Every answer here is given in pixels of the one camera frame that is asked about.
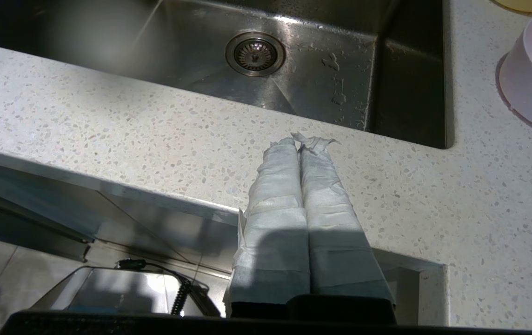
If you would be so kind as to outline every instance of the stainless steel sink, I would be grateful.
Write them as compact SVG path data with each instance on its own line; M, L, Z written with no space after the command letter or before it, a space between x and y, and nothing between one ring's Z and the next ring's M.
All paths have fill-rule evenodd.
M0 20L0 47L115 70L53 47L62 38L49 28L62 16L55 2L22 1L13 13L0 6L0 16L18 21L31 13L32 19L12 27ZM153 15L132 24L144 29L138 34L132 28L132 53L120 74L425 146L449 146L442 0L141 3ZM45 10L32 16L27 7L33 6Z

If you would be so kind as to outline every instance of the drain strainer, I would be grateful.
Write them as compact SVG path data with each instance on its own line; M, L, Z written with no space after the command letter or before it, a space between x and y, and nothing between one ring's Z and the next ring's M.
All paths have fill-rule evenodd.
M229 41L225 57L240 74L261 77L280 68L285 61L285 50L278 40L268 34L248 32Z

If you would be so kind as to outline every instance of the tile floor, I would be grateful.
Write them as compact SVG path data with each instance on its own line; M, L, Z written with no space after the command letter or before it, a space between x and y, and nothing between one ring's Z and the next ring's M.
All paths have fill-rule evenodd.
M81 263L0 242L0 329L12 313L31 307L60 280L79 267L113 267L116 261L128 256L130 255L97 242L86 256L88 263ZM187 276L193 277L196 274L189 269L164 266ZM228 280L201 272L196 274L196 278L209 282L209 295L221 313L224 312L221 301Z

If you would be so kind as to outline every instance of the countertop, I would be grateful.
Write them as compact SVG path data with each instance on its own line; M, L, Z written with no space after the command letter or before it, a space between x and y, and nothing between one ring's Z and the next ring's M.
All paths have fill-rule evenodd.
M335 138L372 246L446 265L451 326L532 329L532 127L495 83L530 17L488 0L448 10L447 150L0 49L0 162L244 208L271 141Z

